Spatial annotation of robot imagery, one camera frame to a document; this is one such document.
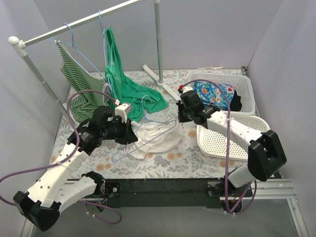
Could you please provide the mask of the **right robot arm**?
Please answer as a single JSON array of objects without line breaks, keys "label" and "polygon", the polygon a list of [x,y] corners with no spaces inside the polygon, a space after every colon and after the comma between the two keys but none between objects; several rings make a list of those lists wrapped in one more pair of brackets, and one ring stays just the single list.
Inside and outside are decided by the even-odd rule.
[{"label": "right robot arm", "polygon": [[287,162],[285,152],[276,132],[262,132],[250,128],[214,105],[205,106],[198,94],[190,87],[182,89],[177,102],[180,122],[194,122],[226,136],[228,142],[234,142],[247,153],[247,164],[225,174],[221,184],[213,189],[219,193],[235,196],[241,187],[253,181],[267,181]]}]

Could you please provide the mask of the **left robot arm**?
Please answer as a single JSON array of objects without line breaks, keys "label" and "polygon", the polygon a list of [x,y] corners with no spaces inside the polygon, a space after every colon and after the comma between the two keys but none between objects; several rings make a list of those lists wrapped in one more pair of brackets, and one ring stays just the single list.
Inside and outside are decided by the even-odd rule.
[{"label": "left robot arm", "polygon": [[30,188],[18,191],[13,200],[20,213],[38,229],[45,232],[58,220],[61,212],[86,196],[102,197],[106,191],[105,178],[91,171],[67,188],[62,186],[74,170],[104,140],[114,140],[121,145],[138,140],[127,115],[132,105],[123,103],[116,108],[98,107],[91,119],[86,119],[77,127],[65,144],[60,156]]}]

